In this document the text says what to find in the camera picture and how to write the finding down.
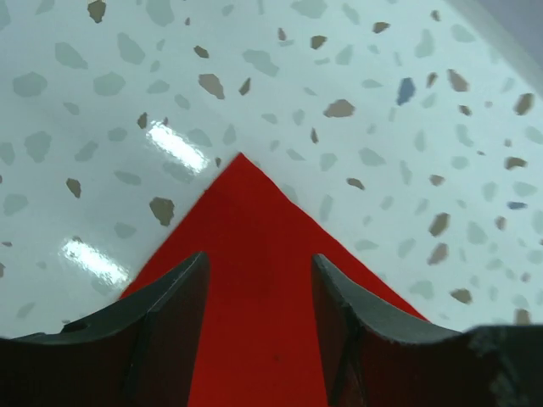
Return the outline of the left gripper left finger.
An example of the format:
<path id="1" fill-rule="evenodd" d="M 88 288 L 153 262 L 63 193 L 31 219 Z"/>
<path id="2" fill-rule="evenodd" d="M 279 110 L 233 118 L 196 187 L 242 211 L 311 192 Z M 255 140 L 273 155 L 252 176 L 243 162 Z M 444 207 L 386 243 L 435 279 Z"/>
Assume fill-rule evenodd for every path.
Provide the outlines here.
<path id="1" fill-rule="evenodd" d="M 209 282 L 199 252 L 59 333 L 2 339 L 1 404 L 188 405 Z"/>

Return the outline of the red t shirt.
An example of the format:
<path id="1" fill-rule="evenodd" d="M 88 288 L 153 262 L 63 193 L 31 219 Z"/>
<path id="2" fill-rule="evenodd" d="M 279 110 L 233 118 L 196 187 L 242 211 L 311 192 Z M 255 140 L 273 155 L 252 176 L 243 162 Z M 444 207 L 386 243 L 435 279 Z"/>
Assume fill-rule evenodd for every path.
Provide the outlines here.
<path id="1" fill-rule="evenodd" d="M 327 255 L 364 287 L 412 312 L 243 155 L 205 191 L 127 292 L 201 251 L 210 259 L 210 285 L 191 407 L 327 404 L 311 293 L 314 254 Z"/>

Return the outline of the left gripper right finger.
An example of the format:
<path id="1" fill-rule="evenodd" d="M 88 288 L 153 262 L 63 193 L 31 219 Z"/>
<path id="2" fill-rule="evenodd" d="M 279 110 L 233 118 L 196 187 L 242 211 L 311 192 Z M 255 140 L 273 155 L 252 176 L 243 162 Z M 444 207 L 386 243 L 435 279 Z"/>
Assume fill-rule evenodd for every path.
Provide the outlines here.
<path id="1" fill-rule="evenodd" d="M 542 327 L 465 332 L 423 321 L 312 259 L 313 308 L 331 406 L 540 406 Z"/>

